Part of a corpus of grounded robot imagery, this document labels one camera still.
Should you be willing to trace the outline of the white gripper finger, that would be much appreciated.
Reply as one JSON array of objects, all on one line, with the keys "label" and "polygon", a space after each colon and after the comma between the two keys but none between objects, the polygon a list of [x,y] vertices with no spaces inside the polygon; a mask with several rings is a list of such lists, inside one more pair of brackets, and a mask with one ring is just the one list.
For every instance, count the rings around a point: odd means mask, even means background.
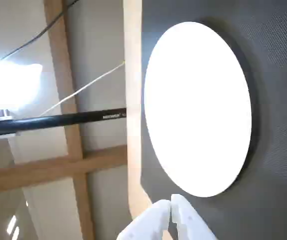
[{"label": "white gripper finger", "polygon": [[161,240],[168,230],[171,202],[159,200],[136,217],[117,236],[117,240]]},{"label": "white gripper finger", "polygon": [[171,195],[171,217],[179,240],[216,240],[216,236],[190,202],[180,194]]}]

